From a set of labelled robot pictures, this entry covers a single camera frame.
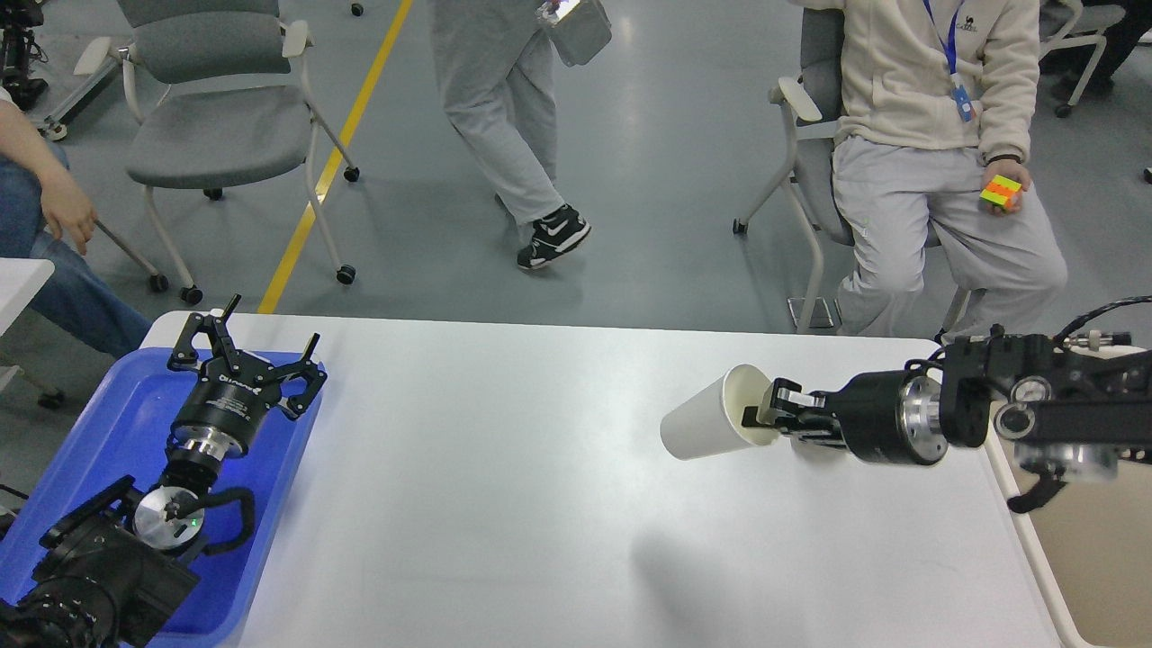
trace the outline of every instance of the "metal bag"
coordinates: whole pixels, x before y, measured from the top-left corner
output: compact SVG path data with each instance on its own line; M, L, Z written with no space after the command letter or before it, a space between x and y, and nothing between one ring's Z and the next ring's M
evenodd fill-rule
M566 66L582 66L612 40L612 22L600 0L548 0L537 21Z

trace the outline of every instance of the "light gray pants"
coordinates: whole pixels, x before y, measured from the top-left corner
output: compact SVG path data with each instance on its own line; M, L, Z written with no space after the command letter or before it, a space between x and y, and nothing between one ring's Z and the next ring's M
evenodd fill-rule
M541 0L429 0L445 114L520 225L564 204L556 180L552 44Z
M856 239L856 270L840 284L841 333L892 337L924 288L924 242L933 227L956 285L972 291L952 331L993 324L1026 333L1068 280L1036 187L1021 211L988 213L976 149L927 151L849 137L833 155L836 205Z

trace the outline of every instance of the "blue jeans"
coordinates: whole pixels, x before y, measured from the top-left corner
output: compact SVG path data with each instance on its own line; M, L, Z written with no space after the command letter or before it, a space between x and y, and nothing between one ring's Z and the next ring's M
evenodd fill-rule
M50 146L67 166L63 150ZM0 157L0 257L52 262L55 271L29 306L79 341L114 357L139 348L151 323L113 294L67 243L44 231L39 182L5 157Z

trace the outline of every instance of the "black sneaker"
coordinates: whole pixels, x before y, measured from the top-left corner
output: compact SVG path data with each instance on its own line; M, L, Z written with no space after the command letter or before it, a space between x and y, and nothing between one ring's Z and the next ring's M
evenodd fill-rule
M591 231L578 211L564 205L532 223L532 240L516 255L516 265L539 270L575 250Z

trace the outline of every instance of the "white table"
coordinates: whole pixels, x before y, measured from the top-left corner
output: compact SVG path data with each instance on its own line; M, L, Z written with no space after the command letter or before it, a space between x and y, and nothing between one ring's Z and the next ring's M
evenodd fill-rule
M0 336L32 301L52 271L52 262L46 259L0 258ZM0 391L20 374L20 367L0 362Z
M661 417L735 364L839 390L932 342L243 314L229 330L252 352L319 332L331 375L240 646L1059 646L983 451L924 469L787 439L687 462L661 445Z

